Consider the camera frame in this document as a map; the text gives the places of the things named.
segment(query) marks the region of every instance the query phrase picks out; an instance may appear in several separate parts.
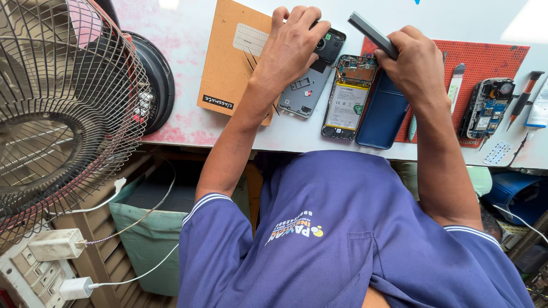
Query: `brown notebook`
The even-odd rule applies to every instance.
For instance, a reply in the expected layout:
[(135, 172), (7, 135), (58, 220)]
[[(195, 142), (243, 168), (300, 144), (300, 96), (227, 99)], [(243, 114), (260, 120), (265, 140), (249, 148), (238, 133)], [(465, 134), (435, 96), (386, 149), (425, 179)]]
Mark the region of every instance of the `brown notebook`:
[[(272, 17), (232, 0), (217, 0), (198, 106), (233, 115), (270, 33)], [(262, 125), (269, 126), (271, 107)]]

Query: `gray tool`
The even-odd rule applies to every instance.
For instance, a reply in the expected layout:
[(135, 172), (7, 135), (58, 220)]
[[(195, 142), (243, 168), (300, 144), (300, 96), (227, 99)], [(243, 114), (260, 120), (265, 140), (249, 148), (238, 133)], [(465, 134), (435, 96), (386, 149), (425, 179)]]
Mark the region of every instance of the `gray tool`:
[(375, 45), (386, 52), (392, 59), (397, 60), (399, 56), (398, 49), (392, 44), (392, 42), (380, 33), (373, 25), (367, 22), (357, 12), (354, 11), (348, 18), (348, 22), (358, 29), (363, 35), (367, 36)]

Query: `wall socket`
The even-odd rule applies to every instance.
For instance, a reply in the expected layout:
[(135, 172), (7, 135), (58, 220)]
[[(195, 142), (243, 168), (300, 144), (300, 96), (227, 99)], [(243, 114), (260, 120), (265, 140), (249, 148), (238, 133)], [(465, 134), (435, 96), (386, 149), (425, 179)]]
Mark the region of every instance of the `wall socket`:
[[(42, 224), (42, 231), (49, 229), (45, 220)], [(76, 276), (67, 260), (38, 261), (28, 248), (34, 236), (36, 233), (27, 233), (21, 242), (0, 256), (0, 274), (28, 308), (62, 308), (65, 300), (59, 287), (65, 279)]]

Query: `man's left arm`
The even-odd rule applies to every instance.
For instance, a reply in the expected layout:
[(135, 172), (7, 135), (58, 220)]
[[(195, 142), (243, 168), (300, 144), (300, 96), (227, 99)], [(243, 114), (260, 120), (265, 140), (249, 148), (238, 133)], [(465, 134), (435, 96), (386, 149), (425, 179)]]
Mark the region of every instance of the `man's left arm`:
[(318, 59), (314, 48), (331, 27), (328, 21), (320, 21), (310, 29), (320, 17), (316, 7), (297, 6), (291, 13), (285, 7), (274, 11), (259, 62), (238, 108), (205, 161), (195, 200), (211, 192), (232, 195), (272, 102)]

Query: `camera lens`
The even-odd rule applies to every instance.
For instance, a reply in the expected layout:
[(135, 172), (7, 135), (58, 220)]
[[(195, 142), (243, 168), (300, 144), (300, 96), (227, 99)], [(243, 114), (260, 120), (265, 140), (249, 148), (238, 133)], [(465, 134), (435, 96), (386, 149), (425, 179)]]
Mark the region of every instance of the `camera lens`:
[(325, 44), (326, 44), (326, 39), (322, 38), (322, 39), (319, 40), (318, 44), (316, 45), (316, 48), (321, 49), (325, 46)]

